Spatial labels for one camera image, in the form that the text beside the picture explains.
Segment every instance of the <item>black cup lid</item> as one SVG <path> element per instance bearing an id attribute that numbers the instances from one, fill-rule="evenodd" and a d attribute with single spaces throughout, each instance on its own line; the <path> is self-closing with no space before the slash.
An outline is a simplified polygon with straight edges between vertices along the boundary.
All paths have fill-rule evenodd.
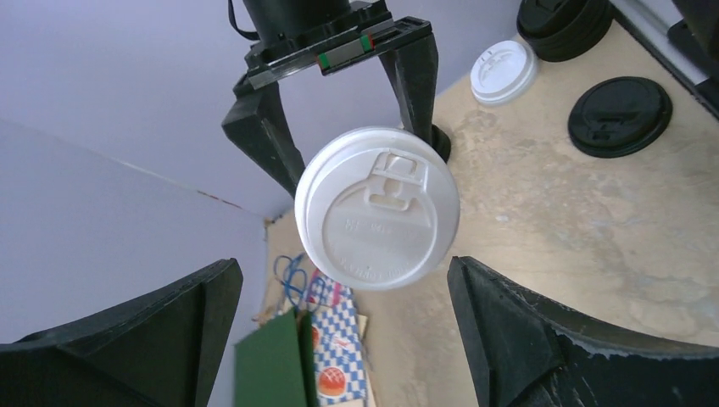
<path id="1" fill-rule="evenodd" d="M 551 36 L 574 20 L 586 0 L 523 0 L 517 23 L 529 36 Z"/>
<path id="2" fill-rule="evenodd" d="M 646 78 L 623 76 L 585 92 L 569 115 L 571 142 L 585 154 L 622 157 L 649 146 L 672 118 L 672 100 Z"/>

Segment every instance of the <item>black cylinder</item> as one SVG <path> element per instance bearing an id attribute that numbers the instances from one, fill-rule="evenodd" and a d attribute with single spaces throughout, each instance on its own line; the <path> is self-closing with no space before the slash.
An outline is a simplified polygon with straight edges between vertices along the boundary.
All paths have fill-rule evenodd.
<path id="1" fill-rule="evenodd" d="M 349 11 L 349 0 L 243 1 L 265 45 L 294 38 Z"/>

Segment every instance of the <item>stained surface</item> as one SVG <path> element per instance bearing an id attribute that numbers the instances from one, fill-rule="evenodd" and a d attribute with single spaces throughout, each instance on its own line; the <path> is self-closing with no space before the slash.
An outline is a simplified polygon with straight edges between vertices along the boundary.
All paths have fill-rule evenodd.
<path id="1" fill-rule="evenodd" d="M 438 98 L 462 200 L 450 255 L 603 321 L 719 346 L 719 123 L 617 24 L 588 53 L 539 69 L 506 106 L 477 105 L 467 77 Z M 636 154 L 588 157 L 571 145 L 567 116 L 587 89 L 623 75 L 660 83 L 672 122 Z M 268 228 L 268 242 L 270 260 L 302 250 L 292 214 Z M 477 403 L 448 266 L 449 256 L 413 286 L 358 294 L 385 407 Z"/>

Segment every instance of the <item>green indicator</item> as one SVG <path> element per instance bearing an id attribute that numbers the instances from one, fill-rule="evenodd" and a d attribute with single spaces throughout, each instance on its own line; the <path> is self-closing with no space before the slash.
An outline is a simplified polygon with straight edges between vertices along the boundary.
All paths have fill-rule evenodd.
<path id="1" fill-rule="evenodd" d="M 362 42 L 362 49 L 364 49 L 365 52 L 372 50 L 372 41 L 370 41 L 370 38 L 367 35 L 363 35 L 359 41 Z"/>
<path id="2" fill-rule="evenodd" d="M 318 58 L 320 60 L 320 68 L 322 68 L 323 70 L 326 70 L 327 68 L 330 67 L 330 60 L 327 58 L 326 53 L 321 53 Z"/>

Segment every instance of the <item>stack of black lids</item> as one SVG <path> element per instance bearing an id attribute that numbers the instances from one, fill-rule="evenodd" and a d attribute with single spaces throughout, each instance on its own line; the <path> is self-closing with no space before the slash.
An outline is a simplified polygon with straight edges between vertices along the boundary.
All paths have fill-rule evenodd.
<path id="1" fill-rule="evenodd" d="M 609 0 L 522 0 L 517 30 L 541 59 L 567 61 L 605 36 L 612 10 Z"/>
<path id="2" fill-rule="evenodd" d="M 569 138 L 580 151 L 612 159 L 649 146 L 669 125 L 672 100 L 658 83 L 623 76 L 589 89 L 569 115 Z"/>

